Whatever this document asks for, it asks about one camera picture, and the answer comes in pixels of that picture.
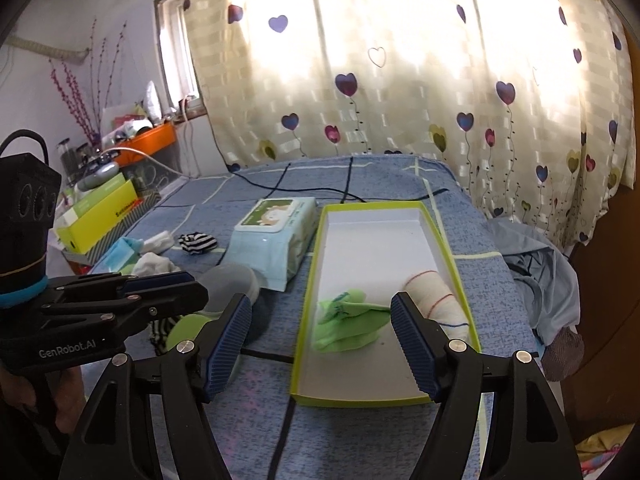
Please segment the person's left hand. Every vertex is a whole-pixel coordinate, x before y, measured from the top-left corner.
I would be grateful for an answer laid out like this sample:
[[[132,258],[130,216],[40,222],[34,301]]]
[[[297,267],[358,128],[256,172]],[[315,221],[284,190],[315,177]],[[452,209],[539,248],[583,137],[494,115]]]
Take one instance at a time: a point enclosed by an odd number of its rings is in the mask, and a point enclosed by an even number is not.
[[[1,433],[16,434],[18,422],[12,412],[35,408],[37,395],[32,384],[24,377],[15,376],[1,369],[1,393],[8,414],[1,415]],[[72,434],[85,407],[84,381],[79,366],[63,370],[54,382],[51,393],[55,403],[55,425],[62,434]]]

